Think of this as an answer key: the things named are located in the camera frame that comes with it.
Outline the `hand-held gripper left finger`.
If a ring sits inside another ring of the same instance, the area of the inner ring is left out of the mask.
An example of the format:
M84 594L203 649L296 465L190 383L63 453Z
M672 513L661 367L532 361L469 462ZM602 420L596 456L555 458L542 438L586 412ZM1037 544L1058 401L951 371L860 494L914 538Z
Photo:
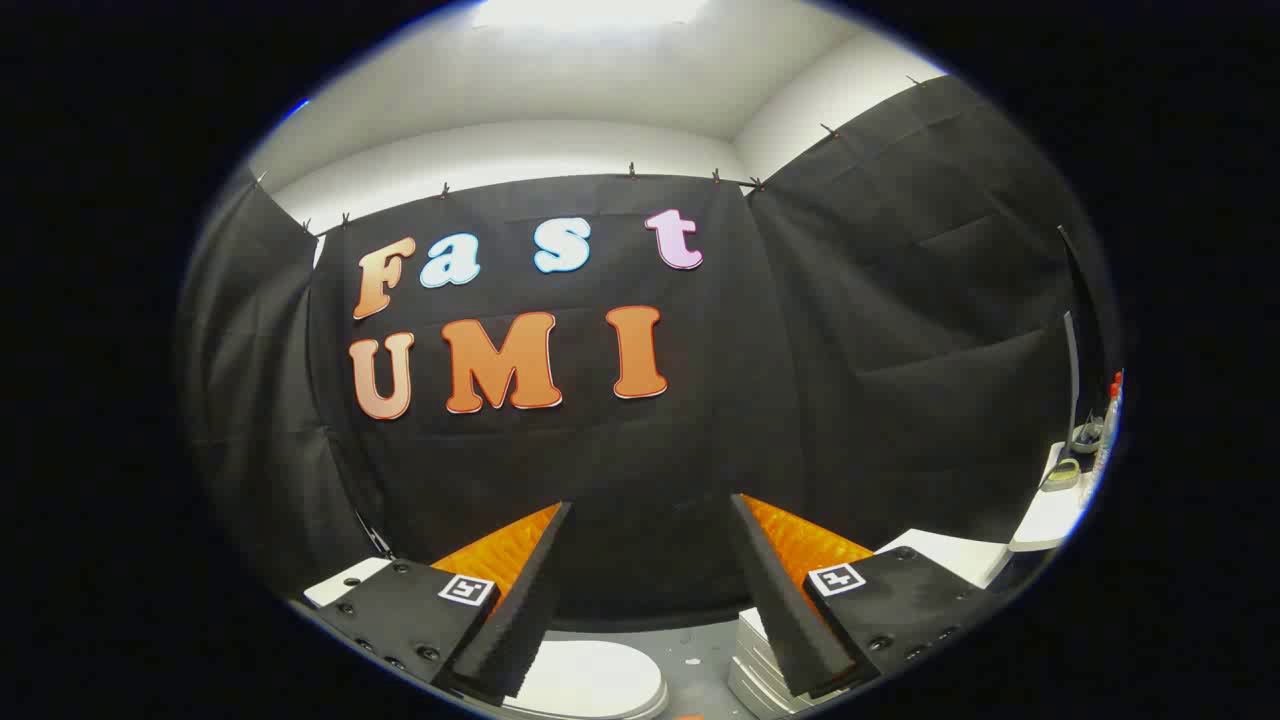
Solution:
M323 629L393 673L500 705L530 674L562 596L571 502L393 506L383 536L357 519L314 559L291 555L291 594Z

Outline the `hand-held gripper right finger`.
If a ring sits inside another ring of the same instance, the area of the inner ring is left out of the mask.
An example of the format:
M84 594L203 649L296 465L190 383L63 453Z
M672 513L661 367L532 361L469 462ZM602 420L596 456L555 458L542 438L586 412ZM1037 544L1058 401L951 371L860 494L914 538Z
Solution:
M995 594L915 547L870 553L746 495L728 503L739 566L792 694L892 676L995 611Z

